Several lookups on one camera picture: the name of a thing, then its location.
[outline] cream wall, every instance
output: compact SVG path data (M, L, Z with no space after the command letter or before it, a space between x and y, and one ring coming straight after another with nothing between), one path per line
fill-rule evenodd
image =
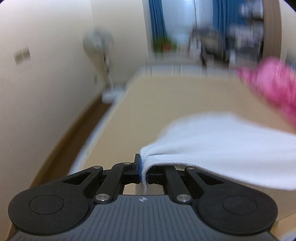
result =
M100 93L84 53L89 1L4 0L0 4L0 240L7 206L27 189L63 134ZM16 65L14 52L31 60Z
M296 12L284 1L279 0L281 8L282 43L281 59L296 61Z
M141 0L91 0L94 24L112 32L111 76L116 83L128 81L146 64L148 44Z

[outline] wall socket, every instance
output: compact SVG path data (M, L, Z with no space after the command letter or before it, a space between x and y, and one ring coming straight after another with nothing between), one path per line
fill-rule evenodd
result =
M22 63L24 60L31 59L31 55L30 55L30 51L29 51L29 48L28 47L15 52L14 53L14 56L15 56L15 63L17 65L20 64L20 63Z

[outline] bed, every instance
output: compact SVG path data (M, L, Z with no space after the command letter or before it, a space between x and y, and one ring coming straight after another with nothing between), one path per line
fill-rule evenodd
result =
M253 96L231 70L151 66L141 69L128 83L125 96L99 124L76 168L101 165L109 169L118 162L132 162L134 155L171 121L208 111L230 111L263 126L296 132L274 109ZM296 191L252 187L276 201L279 215L273 233L277 237L294 228ZM125 188L126 194L135 191L132 184ZM150 194L157 192L157 187L150 187Z

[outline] beige bedsheet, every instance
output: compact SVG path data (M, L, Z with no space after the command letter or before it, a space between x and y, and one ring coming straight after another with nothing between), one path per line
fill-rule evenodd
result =
M109 116L84 168L101 165L109 169L119 162L133 162L135 153L154 141L172 120L208 111L231 111L263 126L295 133L235 77L140 77L129 85L125 98ZM129 193L135 192L134 187L128 188ZM296 192L265 192L277 202L279 219L296 213ZM279 224L277 227L274 232L279 237L284 229Z

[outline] pink cloth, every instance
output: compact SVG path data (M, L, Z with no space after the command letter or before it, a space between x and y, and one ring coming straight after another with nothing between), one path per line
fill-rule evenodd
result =
M296 73L277 58L267 58L257 69L240 68L240 79L296 124Z

